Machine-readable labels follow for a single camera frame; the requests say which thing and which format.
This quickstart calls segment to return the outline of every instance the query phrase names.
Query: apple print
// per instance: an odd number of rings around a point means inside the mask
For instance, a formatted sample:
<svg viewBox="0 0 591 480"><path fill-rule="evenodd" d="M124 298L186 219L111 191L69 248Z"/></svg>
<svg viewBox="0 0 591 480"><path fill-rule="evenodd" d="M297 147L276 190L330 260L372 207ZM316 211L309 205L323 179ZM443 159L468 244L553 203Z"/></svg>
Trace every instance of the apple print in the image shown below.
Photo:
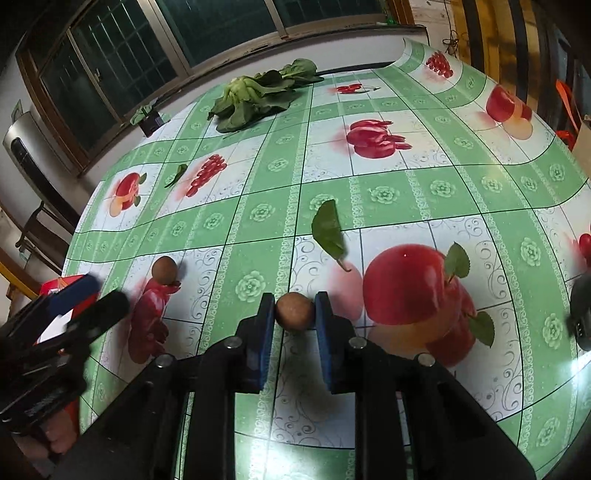
<svg viewBox="0 0 591 480"><path fill-rule="evenodd" d="M347 133L347 142L353 145L357 155L364 158L386 158L396 150L409 150L413 146L405 143L400 135L391 135L388 131L390 121L360 120L351 125Z"/></svg>
<svg viewBox="0 0 591 480"><path fill-rule="evenodd" d="M117 186L115 197L111 200L109 214L117 217L123 210L129 209L132 205L138 206L141 197L138 195L139 186L146 181L148 175L144 173L140 176L138 173L128 174Z"/></svg>
<svg viewBox="0 0 591 480"><path fill-rule="evenodd" d="M332 263L326 291L333 313L356 322L363 313L363 278L351 262L344 260L342 263L344 268Z"/></svg>
<svg viewBox="0 0 591 480"><path fill-rule="evenodd" d="M470 294L460 285L462 297L460 319L444 337L426 344L429 352L444 367L453 367L470 352L476 337L470 330L469 318L477 315Z"/></svg>
<svg viewBox="0 0 591 480"><path fill-rule="evenodd" d="M486 102L486 112L513 138L527 140L533 133L533 111L501 85L493 88Z"/></svg>
<svg viewBox="0 0 591 480"><path fill-rule="evenodd" d="M363 279L369 317L383 325L406 325L433 318L448 302L456 303L459 311L459 281L446 281L444 259L427 245L405 244L381 252Z"/></svg>
<svg viewBox="0 0 591 480"><path fill-rule="evenodd" d="M584 233L580 236L579 249L587 263L587 267L591 268L591 235Z"/></svg>
<svg viewBox="0 0 591 480"><path fill-rule="evenodd" d="M459 281L469 268L458 244L447 255L416 244L381 252L363 278L365 309L376 323L368 338L394 355L429 351L447 367L463 360L476 338L491 346L492 319L476 311Z"/></svg>

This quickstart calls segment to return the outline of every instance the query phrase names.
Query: red apple print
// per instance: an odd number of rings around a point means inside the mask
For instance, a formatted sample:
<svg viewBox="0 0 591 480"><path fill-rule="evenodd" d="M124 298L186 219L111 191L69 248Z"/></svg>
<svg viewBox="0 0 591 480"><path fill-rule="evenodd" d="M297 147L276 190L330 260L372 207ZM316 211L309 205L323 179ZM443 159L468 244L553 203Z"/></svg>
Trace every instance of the red apple print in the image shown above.
<svg viewBox="0 0 591 480"><path fill-rule="evenodd" d="M353 145L357 155L365 158L385 158L397 149L407 150L412 145L405 143L400 135L390 135L388 125L392 122L380 120L361 120L351 125L347 142Z"/></svg>
<svg viewBox="0 0 591 480"><path fill-rule="evenodd" d="M138 195L139 186L146 181L147 177L145 173L140 176L134 172L121 180L109 207L109 214L112 217L117 217L123 210L129 209L132 205L139 205L141 200L141 197Z"/></svg>
<svg viewBox="0 0 591 480"><path fill-rule="evenodd" d="M130 173L128 174L119 186L117 187L117 191L115 192L115 196L117 197L124 197L130 194L133 190L139 190L139 173Z"/></svg>
<svg viewBox="0 0 591 480"><path fill-rule="evenodd" d="M515 111L515 99L501 85L493 88L486 101L486 113L497 122L505 122L511 118Z"/></svg>
<svg viewBox="0 0 591 480"><path fill-rule="evenodd" d="M579 238L579 249L581 254L584 256L587 264L591 262L591 235L584 233Z"/></svg>
<svg viewBox="0 0 591 480"><path fill-rule="evenodd" d="M533 111L501 85L495 86L488 97L486 112L513 138L527 140L531 137Z"/></svg>
<svg viewBox="0 0 591 480"><path fill-rule="evenodd" d="M369 264L363 301L376 323L404 325L432 319L448 302L460 309L457 277L447 281L444 255L427 245L388 248Z"/></svg>
<svg viewBox="0 0 591 480"><path fill-rule="evenodd" d="M444 337L426 344L429 352L445 367L453 367L464 360L476 342L469 319L476 317L477 312L470 294L461 284L460 294L462 311L458 321Z"/></svg>
<svg viewBox="0 0 591 480"><path fill-rule="evenodd" d="M131 316L128 339L129 357L137 364L144 364L151 356L164 353L168 327L162 321L164 308L170 296L180 290L180 282L170 286L148 280Z"/></svg>
<svg viewBox="0 0 591 480"><path fill-rule="evenodd" d="M212 179L217 173L224 170L228 165L226 161L219 154L213 154L201 166L201 169L195 175L191 182L191 186L186 193L186 196L191 198L194 196L203 185Z"/></svg>
<svg viewBox="0 0 591 480"><path fill-rule="evenodd" d="M453 70L450 67L449 62L445 58L445 55L440 51L431 55L426 63L427 67L442 77L448 79L453 75Z"/></svg>

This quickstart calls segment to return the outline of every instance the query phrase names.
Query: wooden chair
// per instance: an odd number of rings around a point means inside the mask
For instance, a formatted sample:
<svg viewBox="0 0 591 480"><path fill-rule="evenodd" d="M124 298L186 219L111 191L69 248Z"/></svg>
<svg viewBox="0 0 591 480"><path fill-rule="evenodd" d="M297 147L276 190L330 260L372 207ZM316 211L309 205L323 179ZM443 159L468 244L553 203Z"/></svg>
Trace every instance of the wooden chair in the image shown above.
<svg viewBox="0 0 591 480"><path fill-rule="evenodd" d="M22 235L19 241L15 244L18 249L27 249L31 254L35 255L45 265L61 275L68 252L68 243L59 235L49 230L38 219L37 215L43 211L66 231L71 231L72 227L61 221L56 215L51 213L44 207L44 202L41 202L39 208L35 210L25 226L22 229Z"/></svg>

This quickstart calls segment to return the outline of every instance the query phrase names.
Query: table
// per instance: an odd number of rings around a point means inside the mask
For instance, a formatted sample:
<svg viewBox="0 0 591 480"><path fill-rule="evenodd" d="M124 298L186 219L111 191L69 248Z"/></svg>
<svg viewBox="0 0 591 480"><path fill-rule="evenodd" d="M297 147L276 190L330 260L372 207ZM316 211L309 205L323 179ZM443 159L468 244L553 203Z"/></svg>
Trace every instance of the table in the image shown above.
<svg viewBox="0 0 591 480"><path fill-rule="evenodd" d="M453 57L449 78L435 73L434 53L407 41L393 65L326 75L286 112L234 134L207 120L222 91L213 88L99 183L65 273L93 273L103 294L122 288L137 299L151 264L173 257L181 289L164 312L165 348L184 358L231 335L265 291L350 299L341 312L371 336L361 276L372 260L394 245L447 252L457 242L471 263L462 284L496 337L491 348L468 345L450 369L542 477L591 409L590 357L563 326L583 271L573 242L589 232L591 184L535 113ZM338 88L354 84L362 87ZM404 137L389 156L368 158L376 154L347 142L367 119ZM213 155L225 169L187 196ZM187 171L166 188L180 165ZM310 235L331 198L355 281L340 280ZM128 329L120 323L93 345L83 430L144 367L129 357ZM276 327L271 357L265 390L236 398L238 478L353 478L354 397L328 395L315 332Z"/></svg>

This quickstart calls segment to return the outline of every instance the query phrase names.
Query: leafy green vegetable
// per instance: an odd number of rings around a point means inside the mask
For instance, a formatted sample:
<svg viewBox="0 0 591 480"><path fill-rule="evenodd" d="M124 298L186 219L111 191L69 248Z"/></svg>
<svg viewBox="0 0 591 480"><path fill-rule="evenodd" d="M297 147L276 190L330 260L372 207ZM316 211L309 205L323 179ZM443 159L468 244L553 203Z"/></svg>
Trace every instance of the leafy green vegetable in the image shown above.
<svg viewBox="0 0 591 480"><path fill-rule="evenodd" d="M184 163L180 164L177 168L176 174L174 175L173 181L171 181L168 185L165 185L164 188L167 189L168 187L171 187L174 184L176 184L181 179L183 174L187 171L187 168L188 167Z"/></svg>
<svg viewBox="0 0 591 480"><path fill-rule="evenodd" d="M322 250L336 260L343 270L350 271L342 263L342 258L346 254L345 242L334 200L324 202L314 215L312 219L312 237Z"/></svg>
<svg viewBox="0 0 591 480"><path fill-rule="evenodd" d="M449 248L445 260L443 262L443 268L447 281L455 276L464 278L470 273L470 259L466 251L457 243Z"/></svg>
<svg viewBox="0 0 591 480"><path fill-rule="evenodd" d="M321 80L314 62L306 59L297 59L281 71L241 76L224 87L223 96L216 99L207 118L219 118L218 132L235 132L265 115L287 110L297 97L293 89Z"/></svg>
<svg viewBox="0 0 591 480"><path fill-rule="evenodd" d="M137 125L138 123L140 123L144 118L146 118L146 116L152 111L152 105L144 105L139 107L133 117L131 117L131 120L129 121L130 124L132 125Z"/></svg>
<svg viewBox="0 0 591 480"><path fill-rule="evenodd" d="M476 317L468 318L470 331L486 346L491 347L495 341L495 322L487 312L479 312Z"/></svg>
<svg viewBox="0 0 591 480"><path fill-rule="evenodd" d="M304 86L324 80L316 75L316 64L308 59L296 59L291 65L285 65L279 73L283 78L295 81L296 86Z"/></svg>

